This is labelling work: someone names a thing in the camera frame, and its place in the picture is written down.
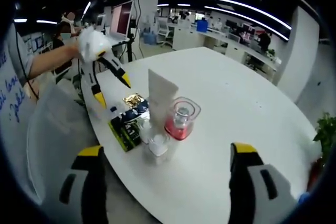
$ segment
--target round white table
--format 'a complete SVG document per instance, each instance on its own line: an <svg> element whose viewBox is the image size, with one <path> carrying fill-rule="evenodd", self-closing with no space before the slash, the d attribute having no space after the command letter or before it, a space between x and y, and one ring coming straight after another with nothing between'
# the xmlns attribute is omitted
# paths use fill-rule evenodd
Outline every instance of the round white table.
<svg viewBox="0 0 336 224"><path fill-rule="evenodd" d="M169 52L124 65L126 88L112 73L97 75L107 104L132 93L148 97L148 69L178 85L177 96L202 111L174 158L158 166L143 148L124 152L107 121L90 109L92 94L82 85L90 121L111 166L129 192L154 217L169 223L227 223L230 215L230 144L254 146L265 164L288 179L291 194L306 190L310 161L305 146L315 130L277 87L247 67L207 48Z"/></svg>

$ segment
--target face mask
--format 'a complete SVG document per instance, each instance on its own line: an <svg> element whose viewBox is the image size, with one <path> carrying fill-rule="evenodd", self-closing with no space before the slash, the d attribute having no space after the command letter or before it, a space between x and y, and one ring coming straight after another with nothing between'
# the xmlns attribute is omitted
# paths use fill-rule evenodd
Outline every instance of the face mask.
<svg viewBox="0 0 336 224"><path fill-rule="evenodd" d="M62 37L63 40L67 40L67 39L70 39L71 34L68 34L68 33L66 33L66 34L61 34L61 37Z"/></svg>

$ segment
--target white cabinet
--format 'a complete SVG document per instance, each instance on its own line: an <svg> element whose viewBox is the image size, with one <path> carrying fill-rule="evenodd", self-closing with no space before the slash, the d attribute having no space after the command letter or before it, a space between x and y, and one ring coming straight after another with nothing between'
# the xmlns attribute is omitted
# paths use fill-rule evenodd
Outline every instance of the white cabinet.
<svg viewBox="0 0 336 224"><path fill-rule="evenodd" d="M174 50L202 47L203 44L204 36L195 30L175 28L173 38Z"/></svg>
<svg viewBox="0 0 336 224"><path fill-rule="evenodd" d="M236 45L233 45L233 43L228 43L225 56L238 61L239 63L244 63L246 59L245 51Z"/></svg>

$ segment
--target gold wrapper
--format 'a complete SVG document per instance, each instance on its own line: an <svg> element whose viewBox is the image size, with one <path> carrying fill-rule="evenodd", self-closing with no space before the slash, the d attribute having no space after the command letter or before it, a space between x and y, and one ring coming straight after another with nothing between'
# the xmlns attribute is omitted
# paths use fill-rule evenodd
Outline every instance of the gold wrapper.
<svg viewBox="0 0 336 224"><path fill-rule="evenodd" d="M125 97L123 101L124 103L126 103L127 106L132 109L138 106L141 102L143 102L144 99L139 94L135 93L128 97Z"/></svg>

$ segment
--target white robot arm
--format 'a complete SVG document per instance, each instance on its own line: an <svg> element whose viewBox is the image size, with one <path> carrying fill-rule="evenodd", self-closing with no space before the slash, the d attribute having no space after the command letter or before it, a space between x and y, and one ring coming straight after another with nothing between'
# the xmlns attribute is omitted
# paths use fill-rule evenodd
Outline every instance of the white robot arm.
<svg viewBox="0 0 336 224"><path fill-rule="evenodd" d="M95 73L95 62L102 63L125 86L131 88L127 73L122 69L120 60L113 55L113 43L103 33L95 31L93 27L84 29L79 36L79 52L83 63L82 70L91 90L98 102L106 108L104 96L100 90Z"/></svg>

